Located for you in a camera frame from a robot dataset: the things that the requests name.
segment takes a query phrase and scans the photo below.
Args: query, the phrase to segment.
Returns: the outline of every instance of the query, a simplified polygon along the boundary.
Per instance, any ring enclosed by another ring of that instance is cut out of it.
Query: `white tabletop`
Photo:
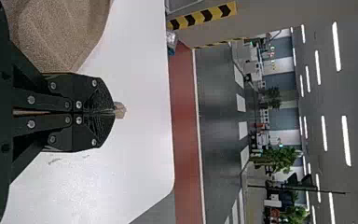
[[[174,182],[163,0],[115,0],[79,70],[102,77],[128,113],[100,149],[42,153],[10,187],[3,223],[130,223]]]

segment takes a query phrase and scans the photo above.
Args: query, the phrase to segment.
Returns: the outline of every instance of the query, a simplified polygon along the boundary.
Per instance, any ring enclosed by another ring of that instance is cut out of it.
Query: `wall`
[[[281,138],[286,146],[301,148],[298,115],[298,91],[296,89],[296,72],[293,63],[293,45],[290,30],[285,29],[271,41],[275,47],[275,56],[266,60],[266,88],[278,87],[281,92],[282,106],[279,110],[268,112],[271,132],[271,142]]]
[[[205,0],[168,19],[225,2]],[[177,34],[187,46],[196,47],[235,37],[256,36],[302,23],[331,21],[358,14],[358,1],[354,4],[352,0],[238,0],[237,6],[236,16],[196,25],[177,31]]]

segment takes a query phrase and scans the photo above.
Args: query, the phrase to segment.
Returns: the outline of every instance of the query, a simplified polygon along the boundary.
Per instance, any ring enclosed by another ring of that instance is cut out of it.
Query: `ceiling light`
[[[318,190],[321,190],[321,182],[319,181],[319,175],[316,174],[316,187]],[[321,192],[318,191],[318,202],[320,203],[322,201]]]
[[[293,48],[293,62],[295,64],[295,67],[297,66],[297,61],[296,61],[296,49]]]
[[[310,70],[308,69],[308,66],[305,66],[305,74],[307,77],[307,91],[310,92]]]
[[[300,87],[301,87],[301,97],[304,97],[304,82],[302,75],[300,75]]]
[[[316,78],[318,80],[318,85],[321,85],[322,81],[321,81],[321,68],[319,66],[319,50],[315,50],[315,62],[316,62]]]
[[[327,134],[326,134],[326,123],[324,116],[321,118],[322,120],[322,136],[324,138],[324,151],[327,151]]]
[[[350,149],[350,135],[348,132],[347,116],[342,116],[342,133],[344,138],[345,161],[348,166],[351,166],[351,149]]]
[[[328,199],[329,199],[329,202],[330,202],[331,224],[336,224],[336,213],[334,211],[333,193],[328,194]]]
[[[307,117],[305,117],[305,116],[304,116],[304,132],[305,132],[305,138],[308,139]]]
[[[305,44],[306,39],[305,39],[305,26],[304,26],[304,24],[301,25],[301,34],[303,36],[303,44]]]
[[[334,54],[336,56],[336,69],[341,71],[341,56],[339,54],[339,42],[338,42],[338,29],[337,22],[333,23],[333,42],[334,42]]]

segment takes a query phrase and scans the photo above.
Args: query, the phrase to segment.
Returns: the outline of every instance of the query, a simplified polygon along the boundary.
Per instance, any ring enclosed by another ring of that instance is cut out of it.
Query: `bolt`
[[[77,102],[76,102],[76,108],[77,108],[77,109],[80,109],[81,106],[82,106],[81,102],[80,102],[80,101],[77,101]]]
[[[66,117],[66,118],[65,118],[65,123],[69,124],[70,122],[71,122],[71,118]]]
[[[83,119],[81,117],[76,118],[76,124],[81,124],[83,122]]]
[[[57,89],[57,84],[55,82],[50,82],[50,87],[52,90]]]
[[[36,126],[36,123],[34,122],[34,120],[30,119],[28,120],[27,126],[28,128],[33,129],[34,126]]]
[[[33,96],[28,96],[28,104],[33,105],[35,102],[35,98]]]
[[[48,140],[50,143],[55,143],[57,141],[57,138],[56,136],[52,135]]]

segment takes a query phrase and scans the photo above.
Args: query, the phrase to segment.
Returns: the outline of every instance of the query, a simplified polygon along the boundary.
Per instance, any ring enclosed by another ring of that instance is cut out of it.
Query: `hazard stripe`
[[[248,37],[232,38],[232,39],[229,39],[229,40],[223,40],[223,41],[215,42],[215,43],[212,43],[212,44],[207,44],[207,45],[204,45],[204,46],[196,46],[193,49],[205,49],[205,48],[210,48],[210,47],[218,46],[218,45],[222,45],[222,44],[228,44],[230,41],[245,40],[245,39],[249,39],[249,38]]]
[[[182,30],[190,26],[216,21],[234,15],[237,15],[237,4],[235,1],[177,17],[167,21],[167,28],[170,30]]]

